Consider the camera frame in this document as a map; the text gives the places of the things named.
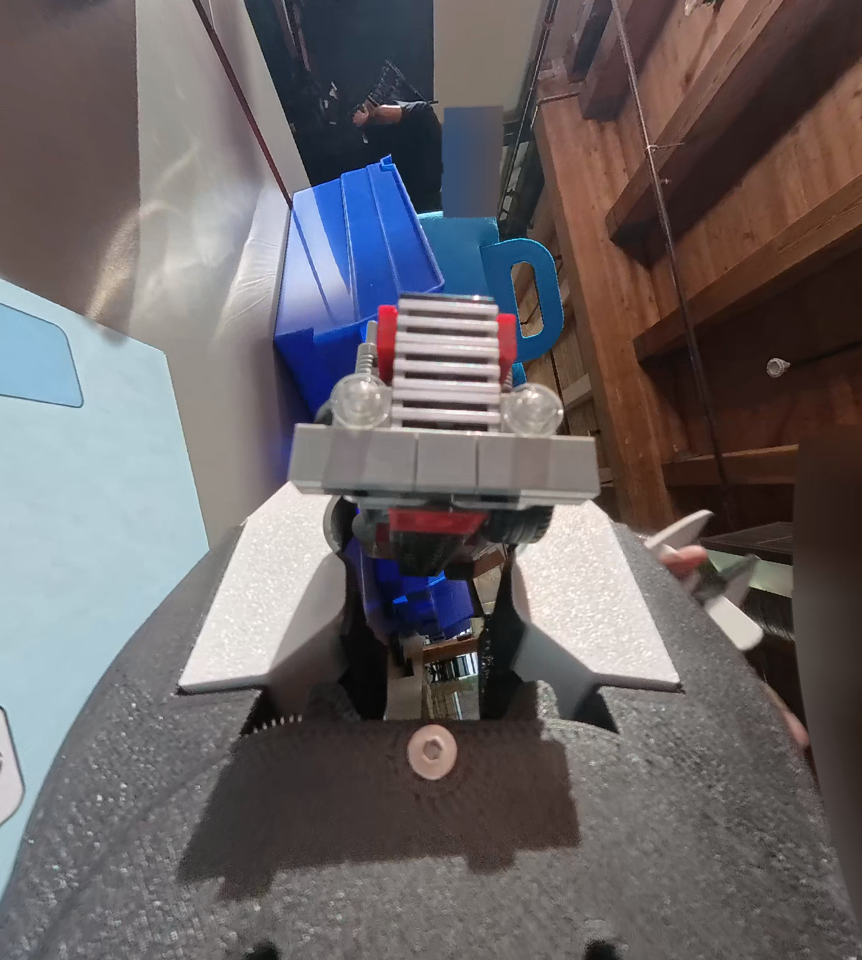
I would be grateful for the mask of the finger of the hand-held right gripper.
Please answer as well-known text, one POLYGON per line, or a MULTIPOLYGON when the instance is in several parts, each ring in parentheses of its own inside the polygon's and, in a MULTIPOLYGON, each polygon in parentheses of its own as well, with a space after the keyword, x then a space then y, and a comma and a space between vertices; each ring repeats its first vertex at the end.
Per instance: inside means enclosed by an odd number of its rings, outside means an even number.
POLYGON ((704 527, 712 518, 711 510, 697 510, 664 530, 646 537, 644 546, 661 559, 678 554, 698 543, 704 527))
POLYGON ((743 653, 763 638, 761 627, 741 608, 757 564, 756 557, 742 557, 717 570, 708 560, 692 576, 693 598, 743 653))

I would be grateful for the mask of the person's right hand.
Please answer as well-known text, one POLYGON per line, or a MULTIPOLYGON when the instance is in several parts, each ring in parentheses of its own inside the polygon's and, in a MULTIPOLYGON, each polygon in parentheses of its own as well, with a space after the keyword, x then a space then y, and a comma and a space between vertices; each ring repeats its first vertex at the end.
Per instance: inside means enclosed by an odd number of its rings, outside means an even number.
POLYGON ((659 559, 679 581, 686 581, 696 574, 707 562, 707 551, 699 544, 691 544, 680 549, 662 546, 659 559))

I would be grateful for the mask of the black flat panel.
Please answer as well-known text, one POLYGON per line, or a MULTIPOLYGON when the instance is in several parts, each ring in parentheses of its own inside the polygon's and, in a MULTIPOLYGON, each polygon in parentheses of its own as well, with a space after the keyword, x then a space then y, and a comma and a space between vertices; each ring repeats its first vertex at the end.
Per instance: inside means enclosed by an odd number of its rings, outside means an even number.
POLYGON ((704 535, 701 545, 719 573, 752 556, 756 565, 747 588, 732 601, 766 637, 794 643, 794 537, 791 522, 773 522, 749 529, 704 535))

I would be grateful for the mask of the blue plastic bin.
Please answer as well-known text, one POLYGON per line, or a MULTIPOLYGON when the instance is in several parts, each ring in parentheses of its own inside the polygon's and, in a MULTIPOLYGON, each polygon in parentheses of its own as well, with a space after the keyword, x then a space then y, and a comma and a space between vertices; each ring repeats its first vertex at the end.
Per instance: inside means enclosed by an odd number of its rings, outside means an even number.
POLYGON ((273 342, 309 412, 352 373, 380 306, 443 288, 390 156, 296 193, 273 342))

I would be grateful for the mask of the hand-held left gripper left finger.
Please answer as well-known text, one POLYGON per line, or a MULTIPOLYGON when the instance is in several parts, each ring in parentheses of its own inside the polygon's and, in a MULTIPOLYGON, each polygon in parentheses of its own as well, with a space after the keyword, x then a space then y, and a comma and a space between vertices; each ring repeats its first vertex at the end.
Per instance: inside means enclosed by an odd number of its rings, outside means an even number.
POLYGON ((255 691, 270 719, 309 718, 338 688, 383 719, 387 649, 367 623, 345 550, 354 506, 282 486, 243 524, 178 681, 183 694, 255 691))

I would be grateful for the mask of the black metal pipe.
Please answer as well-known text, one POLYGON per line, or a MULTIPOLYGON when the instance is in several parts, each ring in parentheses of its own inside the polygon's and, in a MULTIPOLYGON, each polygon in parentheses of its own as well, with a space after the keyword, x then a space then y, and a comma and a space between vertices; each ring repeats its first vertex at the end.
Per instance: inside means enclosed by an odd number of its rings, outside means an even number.
POLYGON ((536 110, 536 90, 539 74, 556 18, 557 6, 558 1, 544 2, 542 18, 539 21, 533 52, 524 73, 517 106, 504 123, 504 151, 502 154, 500 197, 497 207, 498 222, 505 220, 509 214, 515 189, 511 181, 515 175, 515 170, 521 163, 519 156, 521 155, 522 145, 530 136, 530 130, 533 126, 533 111, 536 110))

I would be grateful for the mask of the grey red toy brick truck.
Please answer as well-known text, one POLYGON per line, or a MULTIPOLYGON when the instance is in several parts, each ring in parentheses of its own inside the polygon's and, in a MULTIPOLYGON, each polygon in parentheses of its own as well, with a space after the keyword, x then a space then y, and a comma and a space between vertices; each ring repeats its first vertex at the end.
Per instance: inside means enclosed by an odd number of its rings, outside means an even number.
POLYGON ((557 506, 601 484, 594 440, 558 432, 557 394, 512 384, 517 327, 486 295, 381 305, 354 370, 296 428, 291 484, 355 505, 363 552, 406 575, 538 542, 557 506))

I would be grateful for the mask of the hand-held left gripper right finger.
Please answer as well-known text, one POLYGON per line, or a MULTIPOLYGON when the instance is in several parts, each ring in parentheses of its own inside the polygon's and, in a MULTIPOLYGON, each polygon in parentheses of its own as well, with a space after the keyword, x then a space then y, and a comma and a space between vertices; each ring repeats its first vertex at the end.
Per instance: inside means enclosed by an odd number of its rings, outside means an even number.
POLYGON ((561 718, 601 718, 604 689, 682 684, 618 530, 592 502, 555 510, 502 574, 482 656, 481 715, 509 718, 524 683, 550 687, 561 718))

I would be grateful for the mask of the light blue instruction booklet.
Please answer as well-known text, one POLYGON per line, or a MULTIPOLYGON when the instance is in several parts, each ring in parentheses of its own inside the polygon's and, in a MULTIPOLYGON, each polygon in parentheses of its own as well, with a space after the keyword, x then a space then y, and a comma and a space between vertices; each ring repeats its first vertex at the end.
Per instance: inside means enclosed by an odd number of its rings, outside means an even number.
POLYGON ((165 354, 0 279, 0 902, 90 693, 206 551, 165 354))

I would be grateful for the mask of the wooden shelf unit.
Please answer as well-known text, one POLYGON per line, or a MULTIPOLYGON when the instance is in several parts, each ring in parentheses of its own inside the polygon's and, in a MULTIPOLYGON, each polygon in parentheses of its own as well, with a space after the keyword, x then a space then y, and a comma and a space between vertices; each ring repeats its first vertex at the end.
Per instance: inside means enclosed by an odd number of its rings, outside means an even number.
POLYGON ((605 500, 788 520, 797 447, 862 427, 862 2, 583 2, 570 33, 536 141, 605 500))

